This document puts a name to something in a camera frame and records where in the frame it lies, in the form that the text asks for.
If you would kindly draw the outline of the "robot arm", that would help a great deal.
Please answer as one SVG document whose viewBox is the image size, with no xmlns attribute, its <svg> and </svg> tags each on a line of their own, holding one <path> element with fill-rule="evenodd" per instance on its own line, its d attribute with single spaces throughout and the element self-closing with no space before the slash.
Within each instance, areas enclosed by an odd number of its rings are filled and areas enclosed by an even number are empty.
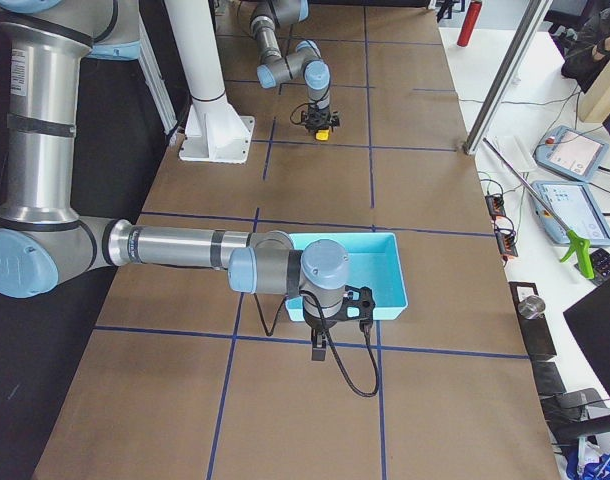
<svg viewBox="0 0 610 480">
<path fill-rule="evenodd" d="M 270 89 L 301 76 L 307 86 L 307 109 L 297 122 L 319 141 L 329 138 L 340 125 L 339 116 L 330 109 L 331 74 L 319 47 L 311 40 L 298 43 L 295 50 L 284 55 L 276 30 L 307 19 L 309 4 L 301 1 L 261 1 L 253 10 L 249 28 L 256 41 L 260 64 L 257 77 L 264 89 Z"/>
<path fill-rule="evenodd" d="M 140 56 L 136 1 L 0 1 L 0 368 L 81 355 L 103 268 L 158 261 L 225 266 L 231 233 L 208 235 L 200 259 L 158 229 L 133 227 L 157 157 L 135 130 L 128 92 Z"/>
</svg>

